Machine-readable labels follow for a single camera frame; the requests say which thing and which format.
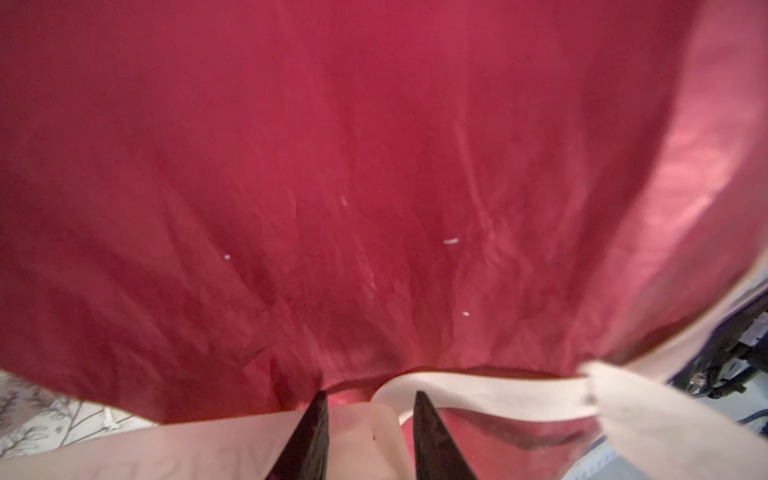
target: floral patterned surface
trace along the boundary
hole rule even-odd
[[[0,372],[0,459],[155,425],[123,410],[49,392]]]

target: black tip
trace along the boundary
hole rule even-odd
[[[324,480],[328,444],[328,394],[318,392],[266,478]]]
[[[435,406],[422,391],[416,392],[413,406],[413,446],[417,480],[477,480]]]

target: black cable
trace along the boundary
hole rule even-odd
[[[723,385],[715,387],[710,392],[711,399],[720,399],[724,396],[728,396],[733,392],[744,393],[746,390],[744,384],[755,378],[760,373],[758,369],[753,366],[748,366],[736,376],[730,380],[725,380]]]
[[[760,410],[759,412],[754,412],[752,415],[746,417],[745,419],[739,420],[739,423],[741,425],[746,425],[747,423],[754,422],[757,419],[761,419],[763,417],[768,417],[768,409]]]

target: white strap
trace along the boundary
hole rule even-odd
[[[626,368],[657,382],[666,382],[704,345],[725,315],[752,300],[753,296],[744,297],[743,294],[758,276],[764,276],[766,265],[768,250],[698,321],[645,356],[630,362]],[[381,386],[371,402],[392,407],[402,424],[413,415],[413,399],[418,390],[427,392],[438,408],[471,410],[505,419],[557,422],[582,419],[596,413],[595,406],[588,402],[585,378],[530,380],[461,373],[409,373]]]
[[[768,478],[768,442],[702,402],[607,363],[582,370],[611,445],[651,478]]]
[[[398,415],[413,415],[415,393],[423,390],[437,408],[454,408],[506,419],[556,422],[597,414],[588,403],[586,379],[499,379],[462,373],[409,373],[389,380],[371,399]]]

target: red fabric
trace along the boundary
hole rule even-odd
[[[0,367],[162,422],[626,359],[765,237],[760,0],[0,19]],[[577,444],[473,467],[555,475]]]

